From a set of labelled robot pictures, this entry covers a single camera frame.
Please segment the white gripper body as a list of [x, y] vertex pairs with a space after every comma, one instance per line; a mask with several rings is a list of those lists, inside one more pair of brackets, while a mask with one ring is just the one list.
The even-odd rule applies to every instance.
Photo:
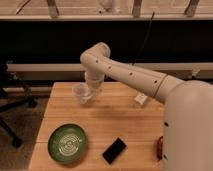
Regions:
[[103, 81], [99, 80], [86, 80], [87, 85], [87, 99], [92, 99], [93, 97], [97, 96], [101, 92], [101, 85]]

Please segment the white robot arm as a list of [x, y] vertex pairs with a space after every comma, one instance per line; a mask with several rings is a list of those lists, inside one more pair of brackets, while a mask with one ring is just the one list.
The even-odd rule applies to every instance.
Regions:
[[213, 85], [124, 64], [100, 42], [80, 55], [85, 80], [98, 89], [108, 76], [164, 105], [163, 171], [213, 171]]

